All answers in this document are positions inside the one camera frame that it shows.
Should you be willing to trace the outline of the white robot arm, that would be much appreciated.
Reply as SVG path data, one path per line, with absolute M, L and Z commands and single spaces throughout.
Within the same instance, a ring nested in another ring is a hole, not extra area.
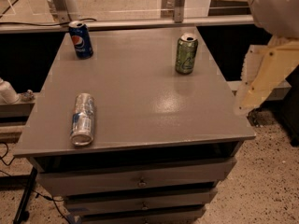
M 246 116 L 259 107 L 299 65 L 299 0 L 249 0 L 258 27 L 272 35 L 265 46 L 252 45 L 245 56 L 234 112 Z

